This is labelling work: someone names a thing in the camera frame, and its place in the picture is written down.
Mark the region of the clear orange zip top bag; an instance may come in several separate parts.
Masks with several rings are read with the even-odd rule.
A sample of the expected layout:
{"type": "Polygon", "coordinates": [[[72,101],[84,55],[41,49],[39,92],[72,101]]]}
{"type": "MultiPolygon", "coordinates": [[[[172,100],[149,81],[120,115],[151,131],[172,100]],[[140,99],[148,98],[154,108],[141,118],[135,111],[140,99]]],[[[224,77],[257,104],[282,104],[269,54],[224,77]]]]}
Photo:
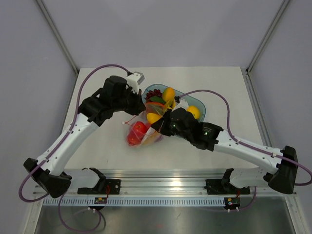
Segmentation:
{"type": "MultiPolygon", "coordinates": [[[[141,143],[145,139],[146,136],[150,136],[154,133],[158,133],[156,130],[154,130],[151,127],[151,124],[147,121],[146,115],[148,113],[155,113],[155,114],[159,114],[159,115],[163,116],[165,114],[165,112],[169,109],[166,109],[165,105],[158,103],[158,102],[147,102],[147,103],[145,103],[145,107],[146,107],[146,110],[143,111],[138,116],[133,116],[130,120],[122,122],[125,140],[126,140],[127,135],[132,131],[132,125],[137,121],[144,122],[145,125],[148,127],[148,130],[144,135],[136,133],[136,135],[141,139],[141,143]]],[[[143,145],[140,144],[137,146],[130,146],[130,147],[140,147],[140,146],[143,146],[143,145]]]]}

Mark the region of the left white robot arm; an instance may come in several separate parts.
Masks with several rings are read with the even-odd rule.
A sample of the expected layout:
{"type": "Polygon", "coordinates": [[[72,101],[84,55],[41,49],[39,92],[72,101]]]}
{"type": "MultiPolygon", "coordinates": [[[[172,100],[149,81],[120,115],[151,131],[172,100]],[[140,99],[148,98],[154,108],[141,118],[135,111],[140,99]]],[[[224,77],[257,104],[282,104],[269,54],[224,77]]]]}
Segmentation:
{"type": "Polygon", "coordinates": [[[69,159],[85,141],[113,113],[124,111],[137,116],[145,110],[139,85],[144,75],[135,72],[126,78],[110,76],[83,102],[78,102],[73,122],[53,145],[37,159],[28,158],[24,167],[33,180],[52,198],[58,198],[69,189],[86,189],[100,194],[105,189],[106,176],[96,168],[84,170],[76,180],[64,171],[69,159]]]}

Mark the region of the orange red tomato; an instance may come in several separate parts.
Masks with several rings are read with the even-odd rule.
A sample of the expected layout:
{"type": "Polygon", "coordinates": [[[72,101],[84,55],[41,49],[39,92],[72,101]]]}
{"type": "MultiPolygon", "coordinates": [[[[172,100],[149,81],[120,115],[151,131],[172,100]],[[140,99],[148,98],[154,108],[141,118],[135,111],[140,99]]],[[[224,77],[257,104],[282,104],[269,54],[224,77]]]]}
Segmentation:
{"type": "Polygon", "coordinates": [[[130,146],[137,146],[141,144],[141,139],[135,134],[135,132],[130,132],[126,137],[127,143],[130,146]]]}

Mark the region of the yellow ginger root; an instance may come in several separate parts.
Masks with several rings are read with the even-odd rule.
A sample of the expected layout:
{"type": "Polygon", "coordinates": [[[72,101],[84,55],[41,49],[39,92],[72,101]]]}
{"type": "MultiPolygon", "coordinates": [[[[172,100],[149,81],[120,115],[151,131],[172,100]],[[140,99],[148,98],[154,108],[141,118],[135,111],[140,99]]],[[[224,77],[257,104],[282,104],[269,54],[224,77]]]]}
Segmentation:
{"type": "Polygon", "coordinates": [[[159,133],[154,133],[150,136],[146,136],[145,139],[142,141],[142,145],[149,145],[149,144],[153,144],[157,141],[159,141],[161,139],[161,134],[159,133]]]}

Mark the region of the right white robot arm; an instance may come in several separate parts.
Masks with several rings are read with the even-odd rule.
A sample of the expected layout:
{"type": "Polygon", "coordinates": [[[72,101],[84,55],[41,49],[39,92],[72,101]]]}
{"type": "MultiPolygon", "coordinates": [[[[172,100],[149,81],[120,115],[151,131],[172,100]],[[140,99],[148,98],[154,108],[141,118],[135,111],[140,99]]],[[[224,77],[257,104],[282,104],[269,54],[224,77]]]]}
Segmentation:
{"type": "Polygon", "coordinates": [[[294,191],[298,166],[292,147],[278,149],[244,142],[220,126],[198,121],[183,108],[167,111],[151,127],[162,135],[181,137],[198,149],[225,153],[254,164],[256,167],[251,169],[225,171],[220,184],[227,194],[266,185],[282,194],[294,191]]]}

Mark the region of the red apple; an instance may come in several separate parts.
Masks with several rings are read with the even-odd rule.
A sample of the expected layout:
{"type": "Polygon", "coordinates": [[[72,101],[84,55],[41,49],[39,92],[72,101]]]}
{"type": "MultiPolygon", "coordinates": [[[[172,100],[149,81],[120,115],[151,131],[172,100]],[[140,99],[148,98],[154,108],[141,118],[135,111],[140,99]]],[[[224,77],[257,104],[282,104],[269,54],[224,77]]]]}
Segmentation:
{"type": "Polygon", "coordinates": [[[137,134],[145,134],[148,130],[148,127],[142,121],[137,121],[132,125],[132,131],[137,134]]]}

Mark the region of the orange yellow pepper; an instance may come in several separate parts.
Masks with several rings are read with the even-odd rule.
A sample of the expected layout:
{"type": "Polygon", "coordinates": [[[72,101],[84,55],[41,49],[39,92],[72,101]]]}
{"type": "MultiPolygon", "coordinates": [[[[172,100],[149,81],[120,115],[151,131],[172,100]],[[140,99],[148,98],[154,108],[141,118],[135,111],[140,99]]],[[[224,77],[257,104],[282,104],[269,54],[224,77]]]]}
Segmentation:
{"type": "Polygon", "coordinates": [[[156,123],[157,121],[159,121],[162,118],[162,116],[159,114],[155,114],[155,113],[148,113],[146,115],[146,118],[150,124],[153,124],[153,123],[156,123]]]}

